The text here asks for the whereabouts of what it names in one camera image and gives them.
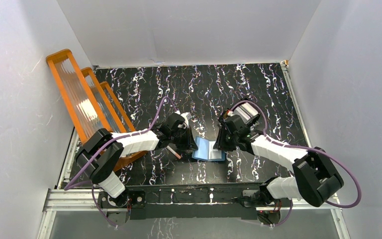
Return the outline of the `white credit card stack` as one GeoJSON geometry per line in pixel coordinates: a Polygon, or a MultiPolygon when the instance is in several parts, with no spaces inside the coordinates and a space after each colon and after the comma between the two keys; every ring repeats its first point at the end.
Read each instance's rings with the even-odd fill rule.
{"type": "Polygon", "coordinates": [[[233,113],[238,115],[245,124],[259,117],[259,112],[250,103],[240,104],[233,113]]]}

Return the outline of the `white striped credit card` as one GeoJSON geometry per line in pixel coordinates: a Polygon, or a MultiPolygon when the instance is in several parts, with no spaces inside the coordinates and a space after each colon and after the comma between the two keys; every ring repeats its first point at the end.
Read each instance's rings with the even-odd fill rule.
{"type": "Polygon", "coordinates": [[[225,152],[219,149],[211,149],[208,153],[209,161],[224,161],[225,160],[225,152]]]}

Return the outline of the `blue leather card holder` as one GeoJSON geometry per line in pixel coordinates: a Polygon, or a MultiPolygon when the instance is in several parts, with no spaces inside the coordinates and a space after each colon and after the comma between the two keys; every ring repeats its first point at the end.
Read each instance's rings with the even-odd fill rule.
{"type": "Polygon", "coordinates": [[[208,153],[211,151],[211,149],[216,149],[214,148],[215,141],[197,136],[195,138],[195,143],[198,149],[192,152],[191,157],[196,160],[211,162],[208,160],[208,153]]]}

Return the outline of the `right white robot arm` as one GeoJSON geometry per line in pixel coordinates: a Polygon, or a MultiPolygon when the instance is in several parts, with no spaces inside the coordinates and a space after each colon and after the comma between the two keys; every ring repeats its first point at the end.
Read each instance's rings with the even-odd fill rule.
{"type": "Polygon", "coordinates": [[[219,134],[214,148],[234,151],[239,148],[254,156],[269,159],[286,169],[293,176],[275,177],[260,186],[260,199],[266,206],[273,206],[279,199],[304,199],[320,207],[344,186],[344,181],[331,159],[318,147],[301,149],[289,147],[251,130],[258,116],[244,121],[239,115],[221,116],[219,134]]]}

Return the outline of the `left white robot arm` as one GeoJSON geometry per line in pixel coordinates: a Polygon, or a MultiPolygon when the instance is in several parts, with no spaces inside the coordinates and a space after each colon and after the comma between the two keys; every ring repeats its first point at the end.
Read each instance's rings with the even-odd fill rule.
{"type": "Polygon", "coordinates": [[[93,184],[109,194],[111,203],[123,207],[128,203],[129,195],[114,172],[119,159],[165,148],[169,144],[174,144],[178,150],[197,149],[190,119],[189,112],[175,112],[162,123],[141,131],[111,133],[101,128],[79,149],[75,162],[93,184]]]}

